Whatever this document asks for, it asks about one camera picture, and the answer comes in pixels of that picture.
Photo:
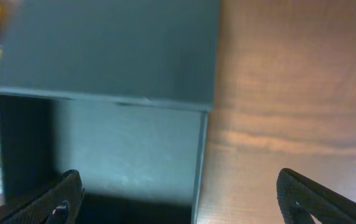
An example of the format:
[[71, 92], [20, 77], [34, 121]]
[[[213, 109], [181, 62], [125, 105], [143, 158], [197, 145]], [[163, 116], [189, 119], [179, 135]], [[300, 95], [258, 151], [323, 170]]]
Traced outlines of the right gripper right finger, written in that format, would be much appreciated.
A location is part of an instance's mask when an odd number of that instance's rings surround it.
[[276, 182], [277, 199], [285, 224], [356, 223], [356, 203], [288, 168]]

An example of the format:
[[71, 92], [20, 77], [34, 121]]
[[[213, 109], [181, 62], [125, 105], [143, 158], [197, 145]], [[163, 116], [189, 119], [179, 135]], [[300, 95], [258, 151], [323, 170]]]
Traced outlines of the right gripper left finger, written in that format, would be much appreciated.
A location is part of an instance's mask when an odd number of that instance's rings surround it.
[[0, 206], [0, 223], [75, 223], [85, 190], [77, 170]]

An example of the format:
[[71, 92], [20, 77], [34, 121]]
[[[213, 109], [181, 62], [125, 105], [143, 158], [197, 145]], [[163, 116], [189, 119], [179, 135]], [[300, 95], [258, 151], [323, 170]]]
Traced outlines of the black gift box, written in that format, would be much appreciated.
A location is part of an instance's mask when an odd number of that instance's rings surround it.
[[76, 223], [195, 223], [220, 3], [6, 1], [5, 203], [68, 170]]

